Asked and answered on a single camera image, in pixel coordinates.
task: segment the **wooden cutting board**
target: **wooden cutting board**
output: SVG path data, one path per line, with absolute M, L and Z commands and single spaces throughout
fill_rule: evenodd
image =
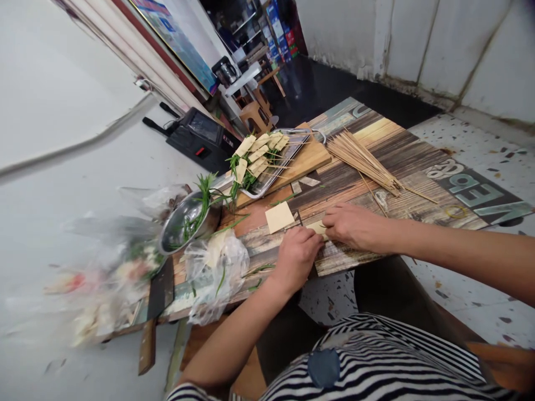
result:
M 308 123 L 302 123 L 297 128 L 308 128 L 310 126 Z M 304 177 L 310 172 L 316 170 L 316 168 L 321 167 L 327 163 L 330 163 L 330 154 L 327 152 L 327 149 L 320 142 L 316 141 L 314 136 L 310 136 L 307 140 L 307 144 L 297 153 L 295 160 L 290 162 L 288 165 L 290 168 L 284 170 L 284 173 L 281 177 L 277 178 L 275 182 L 269 187 L 267 192 L 264 195 L 270 194 L 277 189 L 288 185 L 289 183 Z M 244 193 L 239 193 L 236 199 L 236 207 L 241 208 L 245 205 L 248 205 L 251 202 L 254 202 L 256 199 L 249 198 Z

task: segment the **black and white striped clothing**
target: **black and white striped clothing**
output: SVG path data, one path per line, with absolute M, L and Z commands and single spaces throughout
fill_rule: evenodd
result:
M 478 358 L 433 334 L 372 314 L 343 319 L 314 349 L 334 349 L 340 375 L 330 388 L 317 388 L 309 355 L 294 360 L 268 387 L 262 400 L 511 400 L 519 394 L 485 382 Z M 182 384 L 168 401 L 213 399 Z

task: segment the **terrazzo floor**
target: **terrazzo floor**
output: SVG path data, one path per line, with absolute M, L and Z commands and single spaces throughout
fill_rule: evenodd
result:
M 527 149 L 448 114 L 439 114 L 408 130 L 535 205 L 535 155 Z M 487 230 L 535 236 L 535 215 L 509 227 L 492 226 Z M 458 273 L 409 257 L 403 259 L 431 298 L 485 341 L 535 349 L 534 308 Z M 300 306 L 316 322 L 328 326 L 357 312 L 353 273 L 309 281 L 303 288 Z

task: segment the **bundle of bamboo skewers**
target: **bundle of bamboo skewers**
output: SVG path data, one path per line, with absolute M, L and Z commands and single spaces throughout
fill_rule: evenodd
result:
M 382 186 L 384 189 L 389 191 L 395 197 L 401 196 L 401 190 L 406 189 L 410 192 L 419 195 L 428 201 L 433 203 L 438 203 L 435 200 L 428 198 L 427 196 L 417 192 L 411 188 L 408 188 L 401 184 L 396 177 L 394 177 L 390 172 L 369 152 L 364 145 L 362 145 L 352 133 L 344 128 L 344 131 L 336 135 L 333 139 L 327 142 L 327 150 L 349 164 L 351 167 L 356 169 L 361 175 L 366 187 L 369 192 L 373 195 L 373 198 L 385 214 L 387 215 L 380 202 L 377 200 L 375 194 L 371 191 L 366 179 L 362 176 L 365 174 L 377 184 Z

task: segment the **knife handle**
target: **knife handle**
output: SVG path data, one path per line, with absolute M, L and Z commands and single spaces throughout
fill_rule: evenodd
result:
M 148 320 L 143 326 L 139 348 L 138 376 L 147 373 L 156 362 L 156 319 Z

